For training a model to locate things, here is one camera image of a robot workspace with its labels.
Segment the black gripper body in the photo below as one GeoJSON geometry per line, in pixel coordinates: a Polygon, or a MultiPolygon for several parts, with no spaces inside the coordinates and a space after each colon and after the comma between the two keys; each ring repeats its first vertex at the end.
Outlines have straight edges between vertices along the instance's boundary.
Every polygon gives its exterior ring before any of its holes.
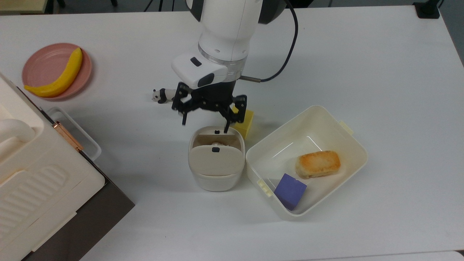
{"type": "Polygon", "coordinates": [[[236,81],[207,85],[191,91],[191,99],[187,101],[188,109],[215,109],[230,106],[236,81]]]}

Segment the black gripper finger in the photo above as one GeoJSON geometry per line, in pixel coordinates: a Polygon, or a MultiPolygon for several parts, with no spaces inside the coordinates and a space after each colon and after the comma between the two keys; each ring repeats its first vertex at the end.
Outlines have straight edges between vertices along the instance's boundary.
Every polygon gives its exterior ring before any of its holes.
{"type": "Polygon", "coordinates": [[[187,116],[189,112],[196,110],[196,103],[194,99],[189,99],[185,102],[182,99],[187,98],[188,95],[192,94],[193,89],[185,83],[178,83],[175,91],[172,110],[179,112],[182,115],[182,125],[185,126],[187,123],[187,116]]]}
{"type": "Polygon", "coordinates": [[[224,102],[219,102],[219,113],[226,120],[224,133],[227,133],[232,123],[244,123],[247,110],[246,95],[233,96],[224,102]]]}

